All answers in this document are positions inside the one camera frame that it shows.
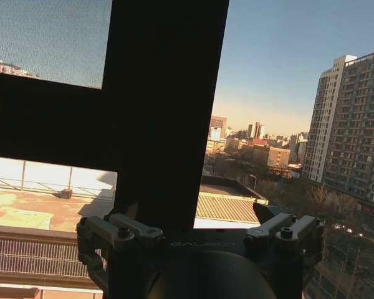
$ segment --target blue sky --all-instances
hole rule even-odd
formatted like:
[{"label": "blue sky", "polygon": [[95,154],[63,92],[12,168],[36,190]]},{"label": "blue sky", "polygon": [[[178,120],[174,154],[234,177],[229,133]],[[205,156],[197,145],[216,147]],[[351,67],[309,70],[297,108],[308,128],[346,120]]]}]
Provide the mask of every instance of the blue sky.
[{"label": "blue sky", "polygon": [[374,0],[230,0],[213,114],[308,131],[320,74],[374,52]]},{"label": "blue sky", "polygon": [[45,80],[102,86],[112,0],[0,0],[0,59]]}]

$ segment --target high-rise building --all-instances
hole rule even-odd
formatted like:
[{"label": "high-rise building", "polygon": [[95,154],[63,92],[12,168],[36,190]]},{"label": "high-rise building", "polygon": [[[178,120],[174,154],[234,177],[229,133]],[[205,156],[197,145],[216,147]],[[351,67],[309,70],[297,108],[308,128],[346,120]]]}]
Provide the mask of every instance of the high-rise building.
[{"label": "high-rise building", "polygon": [[258,121],[255,123],[255,131],[254,131],[254,136],[253,138],[260,138],[261,136],[261,123],[259,123]]},{"label": "high-rise building", "polygon": [[323,181],[374,202],[374,53],[345,63]]},{"label": "high-rise building", "polygon": [[352,55],[341,56],[334,60],[331,69],[320,76],[302,167],[304,178],[322,181],[343,68],[346,62],[356,58]]},{"label": "high-rise building", "polygon": [[211,124],[209,127],[220,128],[221,129],[220,138],[225,138],[226,137],[226,122],[227,122],[227,118],[212,115]]},{"label": "high-rise building", "polygon": [[290,163],[301,163],[302,162],[302,153],[303,148],[306,147],[306,145],[303,145],[303,143],[307,142],[307,139],[304,138],[305,133],[299,133],[296,135],[291,135],[290,141],[289,141],[289,162]]},{"label": "high-rise building", "polygon": [[263,139],[264,138],[264,133],[265,132],[266,132],[266,126],[261,125],[261,127],[259,129],[259,139]]},{"label": "high-rise building", "polygon": [[247,137],[248,138],[253,138],[254,137],[254,125],[253,124],[250,124],[248,125],[248,135]]}]

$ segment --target tree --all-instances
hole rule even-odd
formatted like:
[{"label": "tree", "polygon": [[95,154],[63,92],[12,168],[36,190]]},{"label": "tree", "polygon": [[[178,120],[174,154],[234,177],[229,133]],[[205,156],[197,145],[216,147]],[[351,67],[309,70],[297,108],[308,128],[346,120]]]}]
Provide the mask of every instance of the tree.
[{"label": "tree", "polygon": [[339,213],[347,217],[352,217],[353,212],[356,208],[357,199],[345,193],[339,194],[337,196],[337,199],[338,199]]},{"label": "tree", "polygon": [[328,191],[325,188],[324,184],[314,185],[307,193],[310,201],[314,203],[314,212],[315,215],[319,215],[323,212],[324,203],[327,200]]}]

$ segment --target distant skyscraper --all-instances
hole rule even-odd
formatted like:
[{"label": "distant skyscraper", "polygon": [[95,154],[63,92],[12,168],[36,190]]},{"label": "distant skyscraper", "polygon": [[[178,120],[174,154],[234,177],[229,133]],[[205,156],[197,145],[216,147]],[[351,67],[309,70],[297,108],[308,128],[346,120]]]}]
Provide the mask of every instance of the distant skyscraper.
[{"label": "distant skyscraper", "polygon": [[264,134],[266,132],[266,126],[261,126],[261,129],[259,130],[259,139],[263,139],[264,138]]},{"label": "distant skyscraper", "polygon": [[259,139],[261,135],[261,123],[258,121],[255,123],[254,139]]},{"label": "distant skyscraper", "polygon": [[220,138],[225,138],[226,137],[226,122],[227,122],[227,118],[212,115],[211,124],[209,127],[220,128],[221,129]]},{"label": "distant skyscraper", "polygon": [[307,140],[304,138],[305,133],[299,133],[296,135],[291,135],[289,141],[289,161],[290,163],[302,162],[303,150],[306,147]]},{"label": "distant skyscraper", "polygon": [[341,56],[334,60],[332,69],[324,71],[320,76],[302,167],[304,178],[319,183],[322,181],[343,68],[346,62],[356,58],[351,55]]},{"label": "distant skyscraper", "polygon": [[248,138],[253,138],[254,137],[254,125],[248,125]]}]

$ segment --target flat roof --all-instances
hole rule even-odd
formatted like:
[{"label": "flat roof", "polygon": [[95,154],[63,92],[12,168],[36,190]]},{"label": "flat roof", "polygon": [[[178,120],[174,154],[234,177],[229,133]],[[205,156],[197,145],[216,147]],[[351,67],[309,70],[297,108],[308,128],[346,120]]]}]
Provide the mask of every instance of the flat roof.
[{"label": "flat roof", "polygon": [[240,195],[243,194],[238,191],[237,189],[234,189],[233,187],[228,186],[219,186],[219,185],[212,185],[212,184],[202,184],[199,187],[200,192],[206,192],[206,193],[213,193],[213,194],[222,194],[222,195]]},{"label": "flat roof", "polygon": [[113,201],[0,189],[0,225],[74,232],[81,217],[108,214]]},{"label": "flat roof", "polygon": [[[196,217],[219,221],[259,223],[254,201],[266,199],[235,180],[203,176]],[[109,199],[58,198],[41,192],[0,189],[0,225],[75,232],[81,217],[103,217],[113,208]]]}]

